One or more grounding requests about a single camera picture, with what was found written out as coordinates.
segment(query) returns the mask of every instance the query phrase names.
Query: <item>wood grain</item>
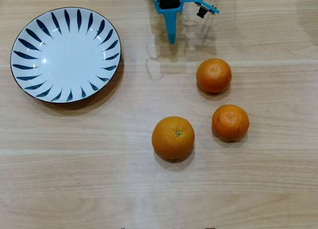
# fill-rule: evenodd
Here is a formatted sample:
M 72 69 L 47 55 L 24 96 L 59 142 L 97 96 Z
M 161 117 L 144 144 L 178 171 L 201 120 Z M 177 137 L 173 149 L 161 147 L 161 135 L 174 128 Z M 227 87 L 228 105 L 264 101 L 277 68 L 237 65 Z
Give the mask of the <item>wood grain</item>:
M 186 5 L 172 46 L 151 0 L 0 0 L 1 229 L 317 228 L 318 0 L 206 1 L 221 13 Z M 61 106 L 22 92 L 9 58 L 30 20 L 65 6 L 109 19 L 123 55 L 101 93 Z M 233 71 L 219 95 L 195 78 L 213 57 Z M 229 103 L 251 121 L 233 144 L 211 131 Z M 171 115 L 196 132 L 177 163 L 151 145 Z

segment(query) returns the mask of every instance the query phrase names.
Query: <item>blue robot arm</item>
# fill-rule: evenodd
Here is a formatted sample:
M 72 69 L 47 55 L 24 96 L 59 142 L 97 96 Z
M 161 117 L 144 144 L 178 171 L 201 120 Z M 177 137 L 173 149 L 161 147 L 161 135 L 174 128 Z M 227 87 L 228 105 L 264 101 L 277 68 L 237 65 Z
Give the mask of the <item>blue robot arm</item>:
M 182 12 L 185 2 L 194 2 L 199 7 L 198 16 L 204 18 L 204 15 L 209 12 L 211 14 L 219 13 L 220 11 L 214 6 L 207 4 L 203 0 L 154 0 L 155 7 L 159 14 L 164 15 L 168 38 L 171 44 L 175 43 L 176 35 L 176 15 Z

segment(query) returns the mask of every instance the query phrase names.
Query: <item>plate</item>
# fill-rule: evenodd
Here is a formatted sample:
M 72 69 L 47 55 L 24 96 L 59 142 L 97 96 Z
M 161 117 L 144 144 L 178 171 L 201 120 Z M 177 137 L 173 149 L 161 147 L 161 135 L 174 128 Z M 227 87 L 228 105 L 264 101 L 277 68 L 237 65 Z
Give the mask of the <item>plate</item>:
M 68 7 L 31 21 L 17 37 L 10 65 L 14 79 L 42 101 L 79 101 L 111 81 L 120 61 L 117 31 L 102 15 Z

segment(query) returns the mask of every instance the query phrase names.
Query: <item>blue leaf pattern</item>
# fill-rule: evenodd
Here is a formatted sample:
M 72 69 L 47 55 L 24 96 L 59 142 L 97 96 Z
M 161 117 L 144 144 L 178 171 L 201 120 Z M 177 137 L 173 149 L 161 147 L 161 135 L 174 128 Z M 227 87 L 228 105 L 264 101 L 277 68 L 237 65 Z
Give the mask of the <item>blue leaf pattern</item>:
M 117 66 L 114 65 L 114 66 L 111 66 L 111 67 L 108 67 L 108 68 L 101 68 L 101 69 L 105 69 L 105 70 L 107 70 L 107 71 L 112 71 L 112 70 L 114 70 L 116 67 L 117 67 Z
M 93 24 L 93 13 L 91 13 L 90 16 L 89 16 L 88 28 L 87 28 L 86 34 L 88 33 L 88 31 L 89 31 L 89 29 L 90 29 L 92 24 Z
M 38 76 L 17 76 L 16 78 L 19 80 L 22 80 L 22 81 L 29 81 L 29 80 L 35 79 Z
M 53 12 L 51 12 L 51 15 L 52 15 L 52 19 L 53 19 L 53 22 L 54 22 L 55 26 L 56 26 L 57 29 L 59 30 L 59 33 L 62 34 L 61 28 L 60 28 L 60 25 L 59 25 L 59 22 L 58 22 L 58 20 L 56 19 L 56 17 L 55 17 L 55 15 L 53 14 Z
M 66 102 L 69 102 L 72 99 L 73 99 L 73 94 L 72 94 L 72 89 L 71 89 L 70 95 L 69 95 L 68 99 L 66 100 Z
M 94 91 L 98 91 L 98 87 L 96 87 L 94 84 L 92 84 L 90 81 L 88 81 L 91 85 L 91 87 L 93 88 Z
M 51 88 L 50 88 L 49 90 L 47 90 L 47 91 L 45 91 L 45 92 L 43 92 L 43 93 L 37 95 L 36 97 L 44 97 L 44 96 L 47 96 L 47 95 L 50 93 L 50 90 L 52 89 L 52 87 L 53 87 L 53 86 L 51 86 Z
M 26 90 L 35 90 L 35 89 L 38 89 L 40 86 L 42 86 L 45 82 L 41 83 L 41 84 L 38 84 L 38 85 L 35 85 L 35 86 L 29 86 L 29 87 L 26 87 L 25 89 Z
M 118 55 L 119 55 L 119 53 L 118 53 L 118 54 L 115 54 L 115 55 L 112 56 L 112 57 L 109 57 L 109 58 L 107 58 L 107 59 L 104 59 L 104 60 L 113 60 L 113 59 L 116 59 Z
M 102 77 L 99 77 L 99 76 L 96 76 L 96 77 L 98 77 L 100 80 L 102 80 L 103 82 L 107 82 L 107 81 L 109 81 L 109 78 L 102 78 Z
M 116 40 L 114 43 L 112 43 L 111 46 L 108 47 L 108 49 L 103 50 L 102 52 L 107 51 L 107 50 L 111 50 L 111 49 L 115 48 L 115 46 L 117 45 L 117 43 L 118 43 L 118 40 Z
M 19 57 L 24 58 L 24 59 L 37 59 L 35 57 L 32 57 L 30 55 L 24 54 L 22 52 L 14 51 Z
M 43 43 L 44 45 L 46 45 L 32 30 L 30 29 L 25 29 L 25 31 L 36 41 Z
M 80 88 L 81 88 L 81 97 L 82 98 L 86 97 L 86 93 L 84 92 L 83 88 L 82 87 L 80 87 Z
M 60 94 L 57 95 L 55 98 L 53 98 L 51 101 L 56 101 L 56 100 L 60 99 L 60 97 L 62 95 L 62 91 L 63 91 L 63 89 L 61 90 Z
M 79 32 L 80 32 L 80 26 L 81 26 L 81 13 L 80 13 L 80 10 L 78 9 L 78 27 L 79 27 Z
M 110 37 L 111 37 L 112 34 L 113 34 L 113 29 L 111 29 L 111 30 L 109 31 L 109 33 L 108 33 L 106 39 L 104 39 L 104 41 L 103 41 L 100 45 L 102 45 L 103 43 L 106 43 L 106 42 L 110 39 Z
M 21 44 L 23 44 L 28 49 L 41 51 L 41 50 L 38 50 L 36 47 L 34 47 L 32 44 L 30 44 L 28 41 L 25 41 L 24 39 L 18 39 L 18 40 L 20 41 Z
M 64 16 L 65 16 L 65 20 L 66 20 L 66 24 L 68 25 L 68 28 L 69 28 L 69 32 L 71 32 L 71 29 L 70 29 L 70 16 L 69 16 L 69 13 L 64 10 Z
M 51 38 L 53 38 L 53 37 L 51 36 L 49 30 L 47 29 L 47 27 L 45 26 L 45 24 L 44 24 L 41 20 L 37 19 L 36 22 L 38 23 L 39 27 L 43 30 L 44 33 L 46 33 L 46 34 L 49 35 Z
M 94 39 L 96 39 L 101 34 L 101 32 L 103 32 L 104 28 L 105 28 L 105 20 L 102 20 L 100 23 L 100 27 L 98 29 L 98 32 L 96 34 L 96 37 Z
M 18 68 L 18 69 L 23 69 L 23 70 L 30 70 L 30 69 L 36 69 L 38 67 L 28 67 L 28 66 L 23 66 L 23 65 L 19 65 L 19 64 L 13 64 L 14 67 Z

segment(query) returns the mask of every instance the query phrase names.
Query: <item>orange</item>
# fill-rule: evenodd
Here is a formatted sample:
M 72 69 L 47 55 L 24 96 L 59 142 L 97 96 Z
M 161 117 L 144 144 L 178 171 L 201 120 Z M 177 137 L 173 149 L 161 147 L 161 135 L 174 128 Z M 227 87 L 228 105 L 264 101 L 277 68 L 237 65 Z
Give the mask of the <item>orange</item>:
M 235 105 L 224 105 L 216 110 L 212 117 L 214 132 L 226 141 L 241 139 L 248 131 L 247 113 Z
M 194 130 L 186 119 L 167 117 L 156 125 L 152 143 L 156 153 L 163 158 L 184 158 L 193 149 Z
M 204 61 L 197 71 L 198 84 L 207 92 L 224 91 L 230 86 L 231 80 L 231 67 L 222 59 Z

